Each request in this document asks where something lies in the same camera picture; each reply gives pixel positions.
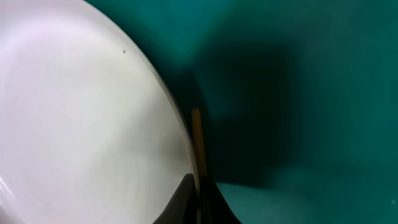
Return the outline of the pink bowl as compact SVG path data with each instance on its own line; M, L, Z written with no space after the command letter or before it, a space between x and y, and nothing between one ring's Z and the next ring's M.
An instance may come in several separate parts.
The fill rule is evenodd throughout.
M110 18L1 2L2 223L153 223L194 171L170 93Z

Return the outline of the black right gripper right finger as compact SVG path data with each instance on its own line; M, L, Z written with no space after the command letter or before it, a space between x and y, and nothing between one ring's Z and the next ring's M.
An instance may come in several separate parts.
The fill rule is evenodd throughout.
M241 224L210 177L200 179L200 200L203 224Z

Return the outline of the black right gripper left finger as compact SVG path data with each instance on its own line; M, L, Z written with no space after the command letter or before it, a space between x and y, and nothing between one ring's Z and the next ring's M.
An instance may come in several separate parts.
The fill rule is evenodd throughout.
M196 224L197 194L193 174L186 174L154 224Z

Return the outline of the wooden chopstick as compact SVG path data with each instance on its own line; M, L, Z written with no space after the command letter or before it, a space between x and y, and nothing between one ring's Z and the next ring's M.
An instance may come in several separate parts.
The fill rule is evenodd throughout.
M208 169L206 164L205 141L201 113L198 108L192 109L192 140L198 175L200 178L206 177L208 175Z

